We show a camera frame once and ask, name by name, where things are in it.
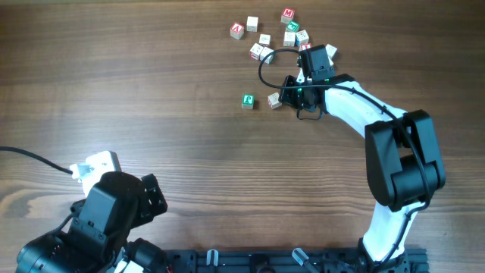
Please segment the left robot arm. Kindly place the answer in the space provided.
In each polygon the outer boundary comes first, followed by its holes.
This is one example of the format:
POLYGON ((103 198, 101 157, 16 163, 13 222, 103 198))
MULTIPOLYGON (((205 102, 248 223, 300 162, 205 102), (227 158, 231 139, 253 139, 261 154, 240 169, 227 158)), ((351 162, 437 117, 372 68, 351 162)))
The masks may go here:
POLYGON ((113 266, 130 231, 167 211, 153 174, 103 174, 54 230, 26 244, 17 272, 102 272, 113 266))

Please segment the red letter I block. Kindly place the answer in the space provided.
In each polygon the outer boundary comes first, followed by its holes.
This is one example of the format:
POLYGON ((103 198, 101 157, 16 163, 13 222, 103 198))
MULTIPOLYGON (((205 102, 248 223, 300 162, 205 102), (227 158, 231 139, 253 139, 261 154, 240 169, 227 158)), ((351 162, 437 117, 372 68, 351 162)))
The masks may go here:
POLYGON ((299 51, 304 51, 306 49, 310 49, 312 47, 311 43, 304 43, 299 46, 299 51))

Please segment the green letter block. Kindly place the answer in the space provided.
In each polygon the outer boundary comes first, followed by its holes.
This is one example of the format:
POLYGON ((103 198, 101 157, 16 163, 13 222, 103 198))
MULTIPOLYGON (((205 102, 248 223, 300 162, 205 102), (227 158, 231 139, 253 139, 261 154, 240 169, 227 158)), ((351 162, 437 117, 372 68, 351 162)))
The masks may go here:
POLYGON ((253 109, 255 104, 255 97, 251 94, 244 94, 242 97, 242 108, 253 109))

